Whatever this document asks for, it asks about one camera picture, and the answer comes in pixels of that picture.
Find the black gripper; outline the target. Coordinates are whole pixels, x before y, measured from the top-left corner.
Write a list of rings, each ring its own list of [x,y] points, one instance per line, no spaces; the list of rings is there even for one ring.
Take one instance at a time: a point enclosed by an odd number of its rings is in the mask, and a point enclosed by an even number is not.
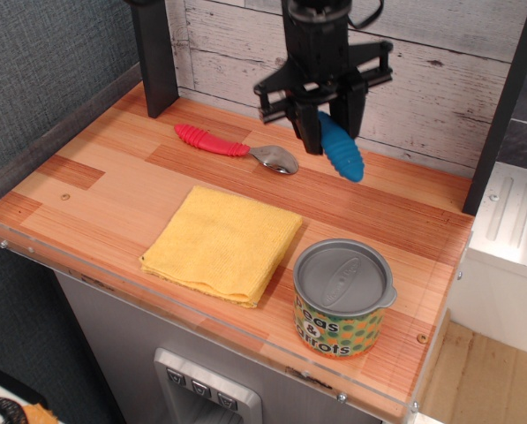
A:
[[[323,154],[316,106],[327,102],[331,118],[357,138],[368,88],[391,80],[391,42],[349,43],[349,28],[373,23],[384,3],[380,1],[378,9],[358,24],[350,20],[351,5],[351,1],[283,1],[286,62],[254,87],[261,120],[288,117],[310,155]]]

